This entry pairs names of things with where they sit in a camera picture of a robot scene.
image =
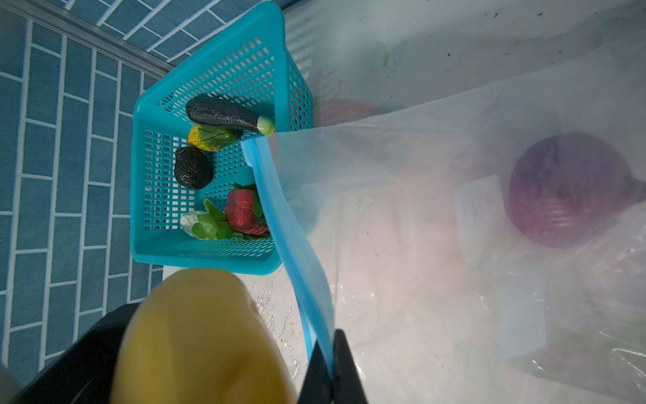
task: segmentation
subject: clear plastic bag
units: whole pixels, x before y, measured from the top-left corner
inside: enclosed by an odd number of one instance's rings
[[[508,218],[512,170],[549,136],[605,140],[646,179],[645,44],[641,32],[533,74],[269,140],[292,235],[306,235],[325,271],[371,403],[646,399],[646,204],[561,248]],[[246,142],[247,159],[266,142]],[[259,189],[272,186],[256,171],[266,159],[253,163]],[[260,196],[273,231],[283,213]],[[311,268],[297,268],[297,296]]]

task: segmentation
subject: red onion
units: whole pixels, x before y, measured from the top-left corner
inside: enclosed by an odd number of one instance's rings
[[[518,159],[509,183],[510,219],[539,244],[573,246],[644,200],[645,184],[607,142],[585,133],[552,136]]]

